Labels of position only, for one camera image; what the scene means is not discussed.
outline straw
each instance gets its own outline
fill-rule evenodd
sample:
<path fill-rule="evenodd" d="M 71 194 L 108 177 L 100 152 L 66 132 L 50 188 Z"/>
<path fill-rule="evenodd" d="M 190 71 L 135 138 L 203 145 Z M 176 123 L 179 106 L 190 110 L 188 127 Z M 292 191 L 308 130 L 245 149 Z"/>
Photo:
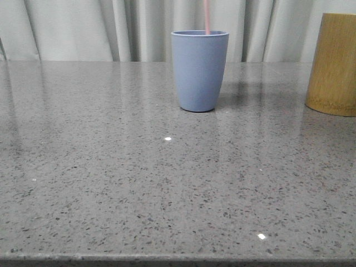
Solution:
<path fill-rule="evenodd" d="M 210 13 L 209 13 L 209 0 L 204 0 L 204 12 L 205 12 L 205 34 L 210 34 Z"/>

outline table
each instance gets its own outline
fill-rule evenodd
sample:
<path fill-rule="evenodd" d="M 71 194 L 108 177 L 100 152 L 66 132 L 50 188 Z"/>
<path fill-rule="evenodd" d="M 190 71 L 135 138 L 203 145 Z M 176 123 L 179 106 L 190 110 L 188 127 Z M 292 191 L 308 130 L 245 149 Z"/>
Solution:
<path fill-rule="evenodd" d="M 355 266 L 356 119 L 310 69 L 228 63 L 192 113 L 169 63 L 0 62 L 0 265 Z"/>

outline speckled gray surface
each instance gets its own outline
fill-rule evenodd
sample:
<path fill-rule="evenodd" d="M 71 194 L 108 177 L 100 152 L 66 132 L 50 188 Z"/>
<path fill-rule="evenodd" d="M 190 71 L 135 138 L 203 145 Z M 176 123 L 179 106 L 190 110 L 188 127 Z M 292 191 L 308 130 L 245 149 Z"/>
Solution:
<path fill-rule="evenodd" d="M 356 118 L 310 68 L 228 64 L 191 113 L 167 63 L 0 62 L 0 260 L 355 266 Z"/>

